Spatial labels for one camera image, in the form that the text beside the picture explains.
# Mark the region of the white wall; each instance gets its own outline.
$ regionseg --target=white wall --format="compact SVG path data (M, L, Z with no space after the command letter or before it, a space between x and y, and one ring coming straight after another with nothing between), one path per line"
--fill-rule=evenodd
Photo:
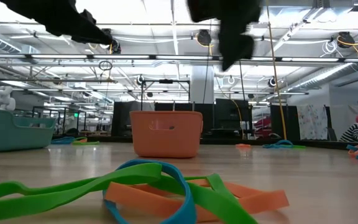
M329 85L325 84L319 90L308 90L309 95L293 95L287 99L289 106L318 105L329 106Z
M358 88L331 87L329 89L331 105L358 105Z

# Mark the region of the resistance band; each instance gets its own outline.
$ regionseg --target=resistance band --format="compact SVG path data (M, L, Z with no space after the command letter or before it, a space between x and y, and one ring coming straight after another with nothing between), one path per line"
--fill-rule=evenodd
M0 199L0 220L46 212L72 202L89 192L107 189L112 181L120 184L155 182L161 178L161 170L161 164L139 164L102 177L34 189L28 188L20 182L3 182L0 183L0 198L10 194L25 196Z
M99 144L99 141L96 142L88 142L87 137L63 137L60 139L54 139L51 141L51 144L73 144L77 146L90 146L90 145L97 145Z
M297 146L294 145L289 140L279 140L275 144L264 144L262 147L266 149L280 149L280 148L286 148L286 149L304 149L306 146Z
M245 211L252 214L289 206L287 196L283 190L264 192L229 182L224 183L217 174L207 177L185 177L185 179L188 180L189 183L202 187L211 187L216 192L226 195L227 199L239 203ZM166 218L172 215L181 205L180 200L165 197L170 194L170 192L159 190L149 185L128 186L111 183L105 195L105 199L124 206L137 208L142 212L157 217ZM216 206L222 205L218 202L214 204ZM225 208L226 206L221 206L220 212L226 213ZM196 206L196 211L198 222L215 222L219 220L216 215L199 205Z
M117 168L117 170L135 166L138 164L147 164L147 163L157 163L162 166L162 172L167 173L168 175L172 176L171 178L174 183L176 183L180 190L184 192L185 194L185 200L181 204L179 208L175 211L174 214L172 214L170 217L168 217L166 220L164 220L163 224L181 224L181 223L196 223L196 207L193 201L193 196L190 191L190 187L185 181L185 178L182 176L181 172L173 165L168 164L166 162L160 162L160 161L150 161L145 159L134 159L129 162L126 162L125 164L121 165ZM118 223L120 224L127 224L128 222L125 221L125 219L121 216L119 213L116 204L114 202L110 202L105 200L106 207L109 209L109 211L112 213L112 215L116 218Z

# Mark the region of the teal bin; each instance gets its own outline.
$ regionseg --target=teal bin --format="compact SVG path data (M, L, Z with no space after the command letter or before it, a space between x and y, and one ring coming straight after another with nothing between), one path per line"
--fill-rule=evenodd
M15 117L0 110L0 151L47 147L55 127L53 118Z

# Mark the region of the black object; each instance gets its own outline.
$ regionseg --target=black object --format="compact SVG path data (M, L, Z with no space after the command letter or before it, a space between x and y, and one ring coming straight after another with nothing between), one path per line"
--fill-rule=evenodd
M273 88L276 86L276 80L274 80L274 78L271 78L268 80L267 82L267 85L270 87L270 88Z
M53 79L54 80L60 80L60 78L58 78L58 77L54 77ZM60 85L60 84L62 84L62 82L53 82L53 84Z
M212 18L221 21L218 36L223 71L241 58L252 57L254 40L242 34L249 23L259 21L260 0L187 0L187 4L194 22Z
M84 10L77 12L75 0L0 0L6 6L29 19L43 24L46 30L56 36L70 35L80 43L110 45L112 37L106 35L95 24L92 14Z
M348 43L348 44L354 44L355 43L353 37L350 34L350 32L339 32L338 40L340 40L342 42L345 42L345 43ZM337 43L338 43L338 47L340 47L340 48L346 49L346 48L352 47L352 45L342 44L339 41Z
M163 80L159 80L158 82L161 83L161 84L172 84L173 80L165 78Z
M238 129L241 130L239 109L241 113L242 121L250 121L248 101L234 100L237 106L228 99L216 99L215 106L215 126L214 128L219 129Z
M301 136L296 106L283 106L283 114L285 129L287 130L287 139L290 141L299 141ZM280 106L270 106L270 119L272 120L272 132L284 137Z
M206 29L201 29L198 32L197 35L197 41L204 47L208 47L211 42L212 42L212 38L211 35L209 34L208 30Z

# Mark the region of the curtain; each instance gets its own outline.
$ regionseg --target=curtain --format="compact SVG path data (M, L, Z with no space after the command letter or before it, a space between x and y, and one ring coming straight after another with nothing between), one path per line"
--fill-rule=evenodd
M328 136L328 117L324 106L297 106L301 140L325 140Z

